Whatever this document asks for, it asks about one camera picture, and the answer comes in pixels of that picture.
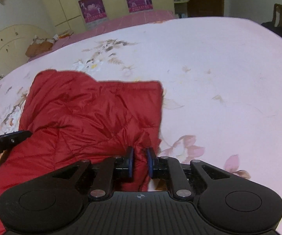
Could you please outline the white floral quilt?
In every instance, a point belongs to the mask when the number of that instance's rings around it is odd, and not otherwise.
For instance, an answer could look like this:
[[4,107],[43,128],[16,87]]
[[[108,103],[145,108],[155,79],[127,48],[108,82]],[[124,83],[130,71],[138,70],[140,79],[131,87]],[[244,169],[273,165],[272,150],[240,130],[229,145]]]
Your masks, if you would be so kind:
[[0,134],[17,130],[18,105],[47,69],[78,70],[98,81],[160,81],[164,155],[243,170],[282,198],[282,38],[261,25],[176,19],[60,48],[0,80]]

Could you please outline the red quilted down jacket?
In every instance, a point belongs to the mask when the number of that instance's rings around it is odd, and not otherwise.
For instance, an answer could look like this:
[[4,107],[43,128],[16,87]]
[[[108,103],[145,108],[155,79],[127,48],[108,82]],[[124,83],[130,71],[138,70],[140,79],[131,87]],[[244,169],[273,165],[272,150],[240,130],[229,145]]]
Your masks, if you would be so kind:
[[133,179],[121,189],[145,192],[150,181],[145,148],[159,148],[162,102],[157,81],[99,82],[82,72],[40,72],[19,123],[32,135],[2,155],[0,195],[79,160],[95,164],[123,156],[128,147],[135,154]]

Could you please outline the purple poster lower left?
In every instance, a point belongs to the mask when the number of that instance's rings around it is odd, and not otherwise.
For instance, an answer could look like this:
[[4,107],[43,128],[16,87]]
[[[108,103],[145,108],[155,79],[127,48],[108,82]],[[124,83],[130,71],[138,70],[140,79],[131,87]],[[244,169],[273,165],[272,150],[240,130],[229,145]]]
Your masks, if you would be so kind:
[[80,0],[78,3],[86,23],[107,18],[103,0]]

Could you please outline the pink checked bed sheet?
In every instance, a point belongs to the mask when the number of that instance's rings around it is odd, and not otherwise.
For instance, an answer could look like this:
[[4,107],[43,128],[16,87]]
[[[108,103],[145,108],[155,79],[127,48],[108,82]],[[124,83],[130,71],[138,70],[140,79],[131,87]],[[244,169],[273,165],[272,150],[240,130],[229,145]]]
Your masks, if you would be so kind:
[[59,39],[58,41],[55,42],[55,44],[52,46],[52,48],[49,51],[43,52],[35,57],[29,58],[28,61],[33,61],[37,58],[40,58],[44,55],[54,52],[57,49],[60,49],[62,47],[71,45],[78,41],[82,41],[94,36],[98,36],[101,34],[105,34],[123,28],[133,27],[147,23],[173,20],[175,18],[176,18],[175,15],[171,11],[164,11],[164,10],[141,11],[141,12],[125,15],[117,19],[105,21],[99,24],[97,27],[93,28],[92,30],[78,34],[73,33],[71,36],[65,37],[63,39]]

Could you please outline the cream wooden headboard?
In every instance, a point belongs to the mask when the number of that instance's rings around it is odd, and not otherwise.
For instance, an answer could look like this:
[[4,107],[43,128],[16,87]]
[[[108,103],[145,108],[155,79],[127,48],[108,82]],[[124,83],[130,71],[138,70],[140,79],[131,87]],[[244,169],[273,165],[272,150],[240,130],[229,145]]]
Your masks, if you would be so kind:
[[0,31],[0,79],[27,63],[25,53],[34,37],[51,35],[31,24],[15,24]]

